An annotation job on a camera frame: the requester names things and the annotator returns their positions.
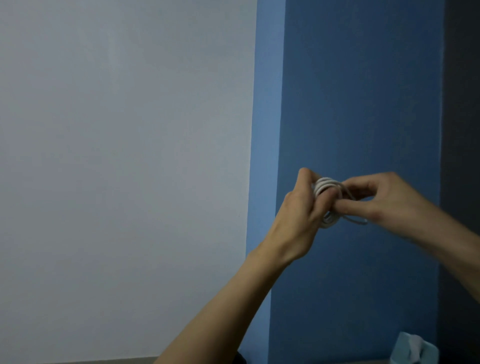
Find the left hand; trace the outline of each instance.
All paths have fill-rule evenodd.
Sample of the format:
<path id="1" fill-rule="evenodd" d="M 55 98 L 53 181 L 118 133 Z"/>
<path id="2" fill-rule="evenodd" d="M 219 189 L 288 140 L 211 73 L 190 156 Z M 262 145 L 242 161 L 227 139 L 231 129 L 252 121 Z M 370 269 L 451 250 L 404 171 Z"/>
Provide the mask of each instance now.
<path id="1" fill-rule="evenodd" d="M 319 178 L 308 168 L 300 169 L 295 188 L 285 196 L 270 231 L 259 246 L 275 252 L 284 264 L 308 253 L 322 218 L 337 197 L 335 188 L 329 188 L 314 199 L 312 184 Z"/>

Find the right hand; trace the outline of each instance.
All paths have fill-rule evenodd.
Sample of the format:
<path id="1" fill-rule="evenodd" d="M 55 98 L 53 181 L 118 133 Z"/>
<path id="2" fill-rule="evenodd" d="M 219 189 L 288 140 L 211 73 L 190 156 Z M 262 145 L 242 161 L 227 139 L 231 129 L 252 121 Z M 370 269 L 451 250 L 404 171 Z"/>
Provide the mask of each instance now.
<path id="1" fill-rule="evenodd" d="M 404 237 L 419 238 L 423 234 L 423 220 L 442 213 L 393 172 L 353 177 L 343 184 L 357 200 L 374 198 L 336 200 L 333 209 L 337 213 L 365 218 Z"/>

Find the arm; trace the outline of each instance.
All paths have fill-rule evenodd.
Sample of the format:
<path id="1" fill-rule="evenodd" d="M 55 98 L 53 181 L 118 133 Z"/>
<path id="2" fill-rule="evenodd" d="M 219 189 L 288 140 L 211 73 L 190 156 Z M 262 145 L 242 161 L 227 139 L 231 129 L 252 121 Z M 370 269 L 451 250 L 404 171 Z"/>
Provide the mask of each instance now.
<path id="1" fill-rule="evenodd" d="M 395 173 L 354 177 L 344 185 L 371 201 L 338 200 L 334 209 L 412 239 L 435 256 L 480 303 L 480 237 L 425 199 Z"/>
<path id="2" fill-rule="evenodd" d="M 316 200 L 312 183 L 320 176 L 301 169 L 265 240 L 230 282 L 200 311 L 155 364 L 231 364 L 245 332 L 283 270 L 312 246 L 336 191 Z"/>

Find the finger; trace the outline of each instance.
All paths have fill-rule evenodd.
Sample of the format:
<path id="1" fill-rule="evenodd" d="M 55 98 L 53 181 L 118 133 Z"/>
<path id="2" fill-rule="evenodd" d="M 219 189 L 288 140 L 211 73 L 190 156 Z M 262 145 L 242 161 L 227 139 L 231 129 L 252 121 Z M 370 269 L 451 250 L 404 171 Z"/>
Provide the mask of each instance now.
<path id="1" fill-rule="evenodd" d="M 323 191 L 315 200 L 310 214 L 312 220 L 320 220 L 332 208 L 335 199 L 338 198 L 338 190 L 329 188 Z"/>
<path id="2" fill-rule="evenodd" d="M 297 177 L 297 183 L 294 190 L 308 192 L 312 190 L 312 183 L 316 182 L 321 176 L 308 168 L 301 168 Z"/>
<path id="3" fill-rule="evenodd" d="M 347 187 L 353 195 L 360 193 L 363 197 L 375 196 L 378 186 L 382 180 L 382 174 L 370 174 L 367 176 L 352 177 L 343 181 L 343 185 Z"/>
<path id="4" fill-rule="evenodd" d="M 358 216 L 370 219 L 373 211 L 372 201 L 352 201 L 347 199 L 336 200 L 333 210 L 340 215 Z"/>

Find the hand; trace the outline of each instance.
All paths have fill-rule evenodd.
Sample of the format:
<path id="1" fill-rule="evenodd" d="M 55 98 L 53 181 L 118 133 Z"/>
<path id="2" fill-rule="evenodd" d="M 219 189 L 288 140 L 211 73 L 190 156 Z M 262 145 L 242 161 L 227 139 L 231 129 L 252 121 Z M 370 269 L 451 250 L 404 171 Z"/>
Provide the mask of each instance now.
<path id="1" fill-rule="evenodd" d="M 419 238 L 426 218 L 442 211 L 401 179 L 396 173 L 353 177 L 343 182 L 357 200 L 374 196 L 371 201 L 335 201 L 333 208 L 342 215 L 359 216 L 391 232 Z"/>
<path id="2" fill-rule="evenodd" d="M 332 207 L 337 191 L 330 188 L 316 199 L 312 183 L 320 176 L 307 168 L 299 171 L 293 191 L 287 193 L 260 249 L 275 252 L 290 264 L 308 253 L 323 216 Z"/>

